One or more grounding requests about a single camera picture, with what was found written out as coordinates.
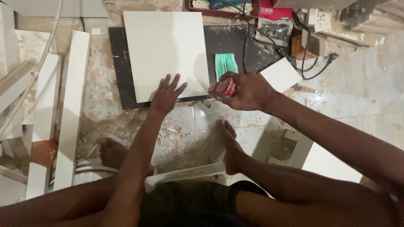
left hand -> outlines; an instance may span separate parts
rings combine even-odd
[[[151,101],[150,112],[155,112],[162,117],[165,117],[174,109],[175,102],[177,101],[178,96],[181,95],[181,93],[188,85],[188,83],[183,83],[181,87],[175,90],[180,75],[175,75],[174,80],[171,84],[169,84],[170,78],[171,75],[168,74],[165,79],[161,79],[157,92],[155,93],[154,98]]]

right hand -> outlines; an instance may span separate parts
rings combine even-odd
[[[271,101],[280,95],[261,73],[237,74],[228,71],[219,78],[219,81],[224,81],[229,77],[237,86],[237,95],[235,97],[222,96],[221,100],[232,109],[264,111]]]

leg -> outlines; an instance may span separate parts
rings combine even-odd
[[[107,140],[101,146],[103,165],[119,169],[127,151],[121,144]],[[38,226],[94,214],[105,208],[114,185],[115,176],[0,207],[0,220],[4,226]]]
[[[394,219],[394,204],[367,188],[254,160],[244,154],[228,122],[219,122],[219,126],[226,146],[227,173],[245,174],[277,199],[240,193],[238,213],[250,223],[261,226],[369,226],[373,222],[382,226]]]

dark shorts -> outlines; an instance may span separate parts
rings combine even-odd
[[[158,185],[143,198],[140,226],[169,226],[187,215],[220,213],[236,216],[236,196],[250,191],[267,196],[250,181],[224,186],[209,181],[176,181]]]

hand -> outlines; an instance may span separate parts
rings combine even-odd
[[[171,75],[168,74],[165,79],[161,79],[157,92],[155,93],[154,98],[151,101],[149,112],[155,112],[158,115],[165,117],[174,109],[175,102],[177,101],[178,96],[181,95],[181,93],[185,90],[188,83],[183,83],[181,87],[175,90],[180,75],[175,75],[174,80],[171,84],[169,84],[170,78]]]
[[[220,77],[219,81],[224,81],[229,77],[237,86],[237,95],[235,97],[222,96],[221,100],[232,109],[264,111],[271,101],[280,95],[260,73],[237,74],[228,71]]]

